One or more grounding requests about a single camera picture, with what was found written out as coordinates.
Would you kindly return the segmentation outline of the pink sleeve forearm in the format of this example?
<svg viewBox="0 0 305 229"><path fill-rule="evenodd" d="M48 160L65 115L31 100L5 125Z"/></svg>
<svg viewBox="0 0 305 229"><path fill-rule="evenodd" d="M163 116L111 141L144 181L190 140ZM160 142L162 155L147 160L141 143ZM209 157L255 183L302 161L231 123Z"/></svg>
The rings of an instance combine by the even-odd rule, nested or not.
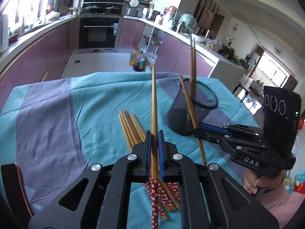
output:
<svg viewBox="0 0 305 229"><path fill-rule="evenodd" d="M277 219L280 228L304 228L304 194L284 186L264 193L258 201Z"/></svg>

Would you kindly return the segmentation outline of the right hand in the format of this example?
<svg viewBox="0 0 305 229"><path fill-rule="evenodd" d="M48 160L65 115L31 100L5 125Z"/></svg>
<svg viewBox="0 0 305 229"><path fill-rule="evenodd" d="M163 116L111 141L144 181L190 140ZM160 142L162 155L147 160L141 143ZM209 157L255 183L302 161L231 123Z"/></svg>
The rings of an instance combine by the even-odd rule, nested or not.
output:
<svg viewBox="0 0 305 229"><path fill-rule="evenodd" d="M279 187L284 179L284 173L281 172L276 178L267 176L258 177L254 171L246 170L244 174L243 187L250 194L257 194L260 188L274 190Z"/></svg>

